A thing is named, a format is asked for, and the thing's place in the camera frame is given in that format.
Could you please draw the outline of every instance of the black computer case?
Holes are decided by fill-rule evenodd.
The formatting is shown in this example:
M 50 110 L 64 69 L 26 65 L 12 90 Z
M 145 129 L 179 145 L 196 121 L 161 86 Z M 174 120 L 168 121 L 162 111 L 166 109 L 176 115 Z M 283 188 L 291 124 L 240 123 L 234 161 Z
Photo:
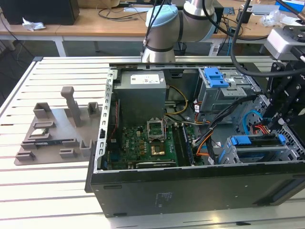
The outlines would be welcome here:
M 9 24 L 22 24 L 24 18 L 44 24 L 73 25 L 80 10 L 77 0 L 0 0 Z

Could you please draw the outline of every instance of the wire bundle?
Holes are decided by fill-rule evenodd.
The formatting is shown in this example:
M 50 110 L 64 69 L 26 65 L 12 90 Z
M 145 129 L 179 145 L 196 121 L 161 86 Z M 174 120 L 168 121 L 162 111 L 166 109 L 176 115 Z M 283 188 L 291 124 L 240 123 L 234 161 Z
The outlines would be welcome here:
M 254 95 L 249 95 L 247 97 L 238 99 L 234 103 L 229 105 L 227 108 L 225 108 L 221 112 L 219 112 L 218 115 L 216 115 L 216 117 L 209 124 L 208 130 L 203 135 L 201 135 L 199 138 L 197 138 L 195 140 L 195 142 L 194 142 L 195 145 L 197 145 L 197 144 L 199 144 L 199 142 L 201 142 L 198 149 L 197 149 L 196 155 L 199 155 L 200 149 L 202 148 L 203 144 L 207 141 L 208 141 L 207 142 L 207 149 L 208 149 L 209 154 L 210 155 L 214 154 L 213 148 L 211 147 L 211 145 L 212 145 L 211 136 L 213 134 L 213 131 L 214 131 L 215 127 L 218 125 L 218 123 L 220 123 L 225 117 L 230 115 L 237 108 L 238 105 L 240 105 L 244 102 L 247 102 L 247 101 L 253 101 L 260 94 L 261 93 L 257 93 L 257 94 L 254 94 Z

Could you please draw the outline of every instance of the aluminum profile table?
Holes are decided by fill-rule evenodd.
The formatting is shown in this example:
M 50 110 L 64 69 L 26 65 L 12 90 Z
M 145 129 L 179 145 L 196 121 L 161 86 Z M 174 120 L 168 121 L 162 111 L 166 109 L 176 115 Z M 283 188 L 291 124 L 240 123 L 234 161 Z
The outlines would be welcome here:
M 215 60 L 229 59 L 178 58 L 183 62 Z M 254 62 L 261 71 L 268 71 L 273 62 L 262 56 L 238 60 Z M 101 104 L 109 63 L 139 61 L 139 57 L 66 57 L 31 63 L 0 109 L 0 228 L 304 228 L 305 191 L 277 207 L 107 219 L 94 194 L 84 191 L 88 162 L 14 165 L 37 102 L 48 102 L 51 108 L 65 107 L 60 91 L 71 85 L 79 106 L 92 101 Z

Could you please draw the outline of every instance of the yellow cable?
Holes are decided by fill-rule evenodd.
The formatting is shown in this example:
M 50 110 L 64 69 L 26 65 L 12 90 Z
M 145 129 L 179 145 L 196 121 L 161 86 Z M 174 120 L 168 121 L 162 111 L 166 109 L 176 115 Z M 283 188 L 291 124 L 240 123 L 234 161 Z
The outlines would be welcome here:
M 183 98 L 185 99 L 185 106 L 184 106 L 184 108 L 181 111 L 177 111 L 177 112 L 174 112 L 174 113 L 165 113 L 165 115 L 178 115 L 178 114 L 184 112 L 187 109 L 187 98 L 185 97 L 185 95 L 178 88 L 176 88 L 174 86 L 171 86 L 171 85 L 170 85 L 170 87 L 172 87 L 175 90 L 177 90 L 177 92 L 179 92 L 183 96 Z

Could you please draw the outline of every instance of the power cord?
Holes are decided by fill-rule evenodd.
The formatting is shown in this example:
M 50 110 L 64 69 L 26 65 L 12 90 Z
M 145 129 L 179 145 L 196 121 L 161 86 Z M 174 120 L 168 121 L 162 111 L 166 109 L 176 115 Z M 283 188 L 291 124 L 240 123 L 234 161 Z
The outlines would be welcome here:
M 23 44 L 22 44 L 22 42 L 19 41 L 19 40 L 17 39 L 17 37 L 15 37 L 15 35 L 8 29 L 8 27 L 5 25 L 5 23 L 4 23 L 3 19 L 2 19 L 2 15 L 3 15 L 3 12 L 0 13 L 0 20 L 1 20 L 2 24 L 3 24 L 3 26 L 5 27 L 5 29 L 15 38 L 15 40 L 16 40 L 20 45 L 22 45 L 22 46 L 24 47 L 24 49 L 25 49 L 32 57 L 34 57 L 34 55 L 33 55 L 33 54 L 32 54 Z
M 232 45 L 231 45 L 231 52 L 230 52 L 230 56 L 231 56 L 231 59 L 232 59 L 232 63 L 234 64 L 234 66 L 236 67 L 236 69 L 242 73 L 242 74 L 245 74 L 245 75 L 248 75 L 248 76 L 252 76 L 252 77 L 273 77 L 273 78 L 279 78 L 279 77 L 287 77 L 287 76 L 292 76 L 292 75 L 299 75 L 299 74 L 304 74 L 305 73 L 305 68 L 301 68 L 301 69 L 297 69 L 297 70 L 292 70 L 292 71 L 284 71 L 284 72 L 272 72 L 272 73 L 255 73 L 255 72 L 251 72 L 251 71 L 248 71 L 246 69 L 244 69 L 240 64 L 239 62 L 237 61 L 235 55 L 234 55 L 234 45 L 236 44 L 236 41 L 238 39 L 238 33 L 239 33 L 239 30 L 242 26 L 242 19 L 249 7 L 249 4 L 250 4 L 250 1 L 251 0 L 247 0 L 245 5 L 244 5 L 244 9 L 242 11 L 242 15 L 240 17 L 240 20 L 236 26 L 236 30 L 235 30 L 235 33 L 234 33 L 234 37 L 233 37 L 233 41 L 232 41 Z
M 138 20 L 138 18 L 133 18 L 132 16 L 147 12 L 147 11 L 143 11 L 143 12 L 137 12 L 137 13 L 134 13 L 134 14 L 131 14 L 131 15 L 127 15 L 127 16 L 118 17 L 118 18 L 110 18 L 110 17 L 108 17 L 108 15 L 110 14 L 110 12 L 113 12 L 113 11 L 109 10 L 108 14 L 106 16 L 104 16 L 104 15 L 101 14 L 101 12 L 103 12 L 104 10 L 109 10 L 109 9 L 106 9 L 106 8 L 101 9 L 100 11 L 98 11 L 98 15 L 102 18 L 105 18 L 105 19 L 108 19 L 108 20 L 111 20 L 111 21 L 136 21 L 136 20 Z
M 223 28 L 221 28 L 218 24 L 216 24 L 216 22 L 214 22 L 211 18 L 211 16 L 208 14 L 206 7 L 205 7 L 205 2 L 204 0 L 202 0 L 202 9 L 204 11 L 205 16 L 207 17 L 207 19 L 210 21 L 210 23 L 212 23 L 216 28 L 218 28 L 221 32 L 225 33 L 226 35 L 233 37 L 234 33 L 230 33 L 226 30 L 224 30 Z M 243 40 L 243 41 L 258 41 L 258 40 L 263 40 L 266 39 L 268 37 L 268 35 L 263 36 L 263 37 L 259 37 L 259 38 L 246 38 L 246 37 L 240 37 L 238 36 L 238 39 Z
M 149 20 L 149 24 L 148 24 L 148 27 L 147 27 L 146 35 L 145 35 L 145 38 L 144 38 L 144 41 L 143 41 L 143 51 L 144 51 L 144 46 L 146 46 L 146 45 L 147 45 L 147 42 L 148 42 L 148 41 L 147 41 L 148 34 L 149 34 L 149 32 L 150 32 L 150 30 L 151 30 L 151 28 L 152 28 L 152 26 L 153 26 L 153 24 L 154 24 L 156 18 L 158 17 L 158 15 L 159 15 L 159 13 L 160 13 L 160 11 L 161 11 L 162 6 L 164 5 L 164 3 L 165 3 L 165 0 L 162 0 L 161 5 L 160 5 L 160 8 L 159 8 L 158 12 L 156 13 L 156 16 L 153 17 L 153 13 L 154 13 L 154 10 L 155 10 L 156 4 L 157 4 L 157 1 L 156 1 L 156 0 L 154 1 L 153 9 L 152 9 L 152 16 L 151 16 L 151 18 L 150 18 L 150 20 Z

